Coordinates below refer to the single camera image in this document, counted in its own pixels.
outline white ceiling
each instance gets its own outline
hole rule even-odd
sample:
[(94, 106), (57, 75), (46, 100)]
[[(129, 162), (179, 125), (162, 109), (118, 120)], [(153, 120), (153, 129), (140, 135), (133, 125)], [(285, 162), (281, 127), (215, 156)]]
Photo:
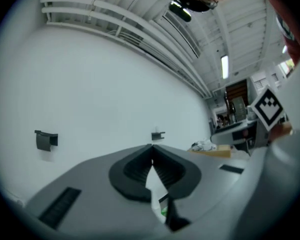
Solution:
[[(186, 55), (188, 61), (190, 61), (197, 72), (197, 75), (193, 77), (197, 81), (191, 79), (188, 79), (187, 81), (199, 90), (202, 88), (205, 92), (205, 98), (210, 98), (214, 93), (213, 91), (220, 89), (227, 84), (244, 79), (260, 69), (272, 66), (273, 64), (278, 64), (289, 58), (287, 54), (282, 55), (284, 42), (275, 20), (274, 10), (267, 0), (224, 0), (221, 1), (214, 10), (204, 13), (192, 12), (192, 21), (189, 23), (185, 23), (176, 17), (176, 24), (179, 24), (177, 28), (184, 29), (193, 39), (195, 46), (197, 46), (196, 48), (200, 53), (198, 58), (194, 56), (192, 51), (190, 52), (192, 54), (189, 55), (189, 45), (187, 45), (182, 38), (181, 40), (177, 37), (179, 34), (176, 32), (175, 28), (172, 29), (171, 26), (165, 25), (165, 31), (161, 27), (165, 24), (163, 15), (166, 13), (168, 5), (172, 0), (99, 1), (105, 1), (132, 12), (140, 18), (143, 18), (152, 26), (155, 26), (170, 40), (172, 39), (175, 45)], [(86, 4), (80, 3), (59, 4), (60, 5), (54, 3), (53, 6), (62, 5), (63, 7), (68, 6), (92, 10), (94, 12), (110, 15), (119, 20), (124, 20), (137, 29), (144, 31), (145, 33), (147, 32), (139, 24), (130, 19), (125, 19), (122, 15), (105, 8), (99, 8), (98, 6), (89, 7)], [(89, 25), (93, 25), (95, 29), (106, 33), (110, 32), (113, 35), (115, 35), (118, 30), (118, 25), (116, 24), (97, 18), (88, 19), (88, 16), (74, 13), (52, 14), (51, 21), (73, 22), (77, 25), (82, 24), (83, 26), (89, 23)], [(161, 42), (160, 40), (162, 40), (162, 38), (158, 37), (157, 41), (159, 43)], [(149, 53), (169, 68), (173, 68), (174, 65), (178, 67), (178, 63), (173, 64), (164, 61), (158, 54), (160, 51), (158, 53), (155, 53), (154, 51)], [(228, 79), (222, 79), (220, 58), (225, 54), (229, 55), (230, 70)], [(186, 60), (184, 59), (181, 61), (183, 65), (186, 64), (184, 61)], [(191, 66), (186, 65), (186, 68), (189, 72), (192, 72)]]

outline fluorescent light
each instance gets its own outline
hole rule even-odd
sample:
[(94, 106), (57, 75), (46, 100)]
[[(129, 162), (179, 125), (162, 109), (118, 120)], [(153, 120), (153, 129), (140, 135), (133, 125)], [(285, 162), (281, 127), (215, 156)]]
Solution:
[(287, 50), (288, 50), (288, 48), (287, 48), (287, 46), (285, 45), (285, 46), (283, 47), (283, 49), (282, 49), (282, 53), (285, 54)]
[(186, 14), (188, 14), (189, 16), (191, 16), (190, 12), (189, 12), (187, 9), (183, 8), (183, 11), (184, 11)]
[(227, 79), (229, 77), (229, 56), (225, 55), (221, 57), (222, 64), (222, 78)]
[(171, 4), (172, 4), (172, 5), (176, 5), (176, 6), (180, 7), (180, 8), (182, 7), (182, 6), (181, 6), (180, 4), (178, 4), (176, 1), (172, 1)]

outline cardboard box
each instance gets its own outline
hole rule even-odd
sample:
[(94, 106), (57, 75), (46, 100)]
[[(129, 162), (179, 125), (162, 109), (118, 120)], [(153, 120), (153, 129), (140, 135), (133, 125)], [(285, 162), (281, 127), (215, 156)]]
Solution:
[(211, 151), (194, 151), (189, 149), (188, 152), (212, 156), (212, 157), (231, 158), (230, 145), (218, 145), (216, 150), (211, 150)]

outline red shirt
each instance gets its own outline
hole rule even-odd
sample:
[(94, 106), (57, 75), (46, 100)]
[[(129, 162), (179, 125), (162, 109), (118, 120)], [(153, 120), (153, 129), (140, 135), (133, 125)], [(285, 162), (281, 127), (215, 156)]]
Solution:
[(285, 36), (283, 37), (287, 47), (287, 51), (291, 59), (293, 60), (293, 63), (297, 65), (300, 60), (300, 27), (290, 9), (281, 0), (269, 1), (272, 4), (275, 12), (280, 15), (280, 17), (283, 19), (283, 21), (286, 23), (286, 25), (294, 35), (295, 40), (289, 39)]

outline wall-mounted holder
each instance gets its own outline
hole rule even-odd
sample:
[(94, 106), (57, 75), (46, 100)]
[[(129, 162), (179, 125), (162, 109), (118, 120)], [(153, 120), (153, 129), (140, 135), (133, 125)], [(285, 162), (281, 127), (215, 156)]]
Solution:
[(164, 137), (161, 136), (161, 134), (165, 134), (165, 131), (162, 132), (152, 132), (151, 137), (153, 141), (162, 140)]
[(46, 133), (40, 130), (35, 130), (34, 133), (36, 134), (36, 147), (38, 150), (50, 152), (51, 145), (58, 146), (58, 134)]

